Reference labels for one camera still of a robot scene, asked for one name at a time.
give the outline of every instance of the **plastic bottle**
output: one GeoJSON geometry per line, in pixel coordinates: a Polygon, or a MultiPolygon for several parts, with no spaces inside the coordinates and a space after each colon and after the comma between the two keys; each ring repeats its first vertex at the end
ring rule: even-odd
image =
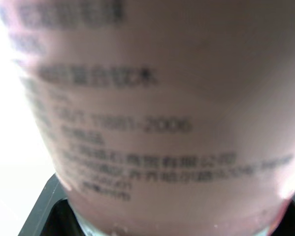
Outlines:
{"type": "Polygon", "coordinates": [[[295,0],[1,0],[0,15],[88,235],[275,229],[295,188],[295,0]]]}

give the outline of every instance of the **black holder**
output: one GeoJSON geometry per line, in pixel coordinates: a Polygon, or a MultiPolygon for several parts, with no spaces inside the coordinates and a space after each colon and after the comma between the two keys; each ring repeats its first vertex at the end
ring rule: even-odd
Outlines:
{"type": "MultiPolygon", "coordinates": [[[[85,236],[55,175],[46,183],[18,236],[85,236]]],[[[295,236],[295,195],[272,236],[295,236]]]]}

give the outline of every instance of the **black stand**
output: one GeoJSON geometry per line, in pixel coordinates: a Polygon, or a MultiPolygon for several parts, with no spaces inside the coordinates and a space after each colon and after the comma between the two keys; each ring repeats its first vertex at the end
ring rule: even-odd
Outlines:
{"type": "MultiPolygon", "coordinates": [[[[55,175],[46,183],[18,236],[85,236],[55,175]]],[[[295,195],[272,236],[295,236],[295,195]]]]}

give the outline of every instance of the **label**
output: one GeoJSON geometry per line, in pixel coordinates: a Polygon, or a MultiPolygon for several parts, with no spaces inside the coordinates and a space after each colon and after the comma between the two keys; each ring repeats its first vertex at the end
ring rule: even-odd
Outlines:
{"type": "Polygon", "coordinates": [[[290,197],[295,2],[230,1],[0,1],[57,174],[101,231],[253,235],[290,197]]]}

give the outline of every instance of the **white background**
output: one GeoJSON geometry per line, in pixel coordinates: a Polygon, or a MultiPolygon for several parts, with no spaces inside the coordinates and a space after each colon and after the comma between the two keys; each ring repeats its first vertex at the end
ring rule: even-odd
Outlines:
{"type": "Polygon", "coordinates": [[[54,173],[8,63],[9,44],[0,24],[0,236],[16,236],[54,173]]]}

